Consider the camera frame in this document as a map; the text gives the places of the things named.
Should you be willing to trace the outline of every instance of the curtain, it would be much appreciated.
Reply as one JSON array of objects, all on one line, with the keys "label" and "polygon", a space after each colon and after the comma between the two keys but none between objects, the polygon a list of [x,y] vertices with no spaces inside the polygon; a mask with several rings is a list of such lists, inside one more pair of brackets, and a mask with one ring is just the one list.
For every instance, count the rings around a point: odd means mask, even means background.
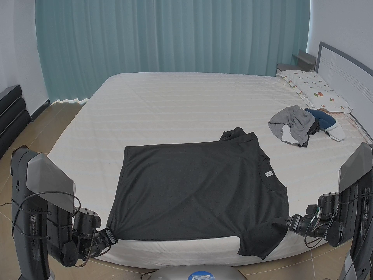
[{"label": "curtain", "polygon": [[123,72],[275,75],[307,45],[310,0],[36,0],[50,100]]}]

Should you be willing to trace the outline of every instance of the pillow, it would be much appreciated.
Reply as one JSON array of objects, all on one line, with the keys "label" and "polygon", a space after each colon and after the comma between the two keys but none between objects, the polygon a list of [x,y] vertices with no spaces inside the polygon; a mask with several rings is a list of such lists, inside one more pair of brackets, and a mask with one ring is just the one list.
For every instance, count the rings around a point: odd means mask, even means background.
[{"label": "pillow", "polygon": [[350,113],[352,108],[316,72],[278,73],[299,94],[310,109]]}]

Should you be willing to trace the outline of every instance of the blue round logo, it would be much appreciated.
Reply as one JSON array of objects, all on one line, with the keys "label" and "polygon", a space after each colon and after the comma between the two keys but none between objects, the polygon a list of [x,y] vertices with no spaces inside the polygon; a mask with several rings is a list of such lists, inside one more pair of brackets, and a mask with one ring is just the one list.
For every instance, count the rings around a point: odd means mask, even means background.
[{"label": "blue round logo", "polygon": [[215,277],[209,272],[198,271],[198,272],[192,273],[188,277],[188,280],[215,280]]}]

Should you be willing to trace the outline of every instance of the pile of clothes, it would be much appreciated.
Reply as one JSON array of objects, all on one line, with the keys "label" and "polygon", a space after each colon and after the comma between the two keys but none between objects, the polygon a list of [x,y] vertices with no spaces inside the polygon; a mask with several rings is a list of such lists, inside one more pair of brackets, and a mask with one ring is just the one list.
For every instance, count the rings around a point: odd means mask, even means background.
[{"label": "pile of clothes", "polygon": [[268,126],[281,141],[307,147],[310,135],[320,130],[330,138],[343,142],[346,137],[339,122],[321,110],[301,109],[295,105],[275,114]]}]

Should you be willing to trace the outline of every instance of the mattress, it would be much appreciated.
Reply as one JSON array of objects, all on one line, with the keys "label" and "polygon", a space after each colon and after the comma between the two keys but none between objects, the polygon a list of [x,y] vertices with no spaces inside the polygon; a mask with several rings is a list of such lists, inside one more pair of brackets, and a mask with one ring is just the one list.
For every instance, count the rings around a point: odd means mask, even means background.
[{"label": "mattress", "polygon": [[[287,106],[306,104],[279,77],[220,73],[127,73],[110,77],[65,129],[48,157],[76,184],[82,206],[99,213],[102,228],[112,207],[124,147],[219,140],[223,131],[254,132],[287,187],[290,215],[305,214],[323,193],[338,190],[338,170],[364,134],[352,117],[333,114],[344,142],[324,132],[307,148],[277,139],[268,120]],[[307,251],[303,237],[288,232],[265,259]],[[245,265],[262,261],[240,256],[238,237],[184,241],[120,240],[100,257],[142,268],[170,265]]]}]

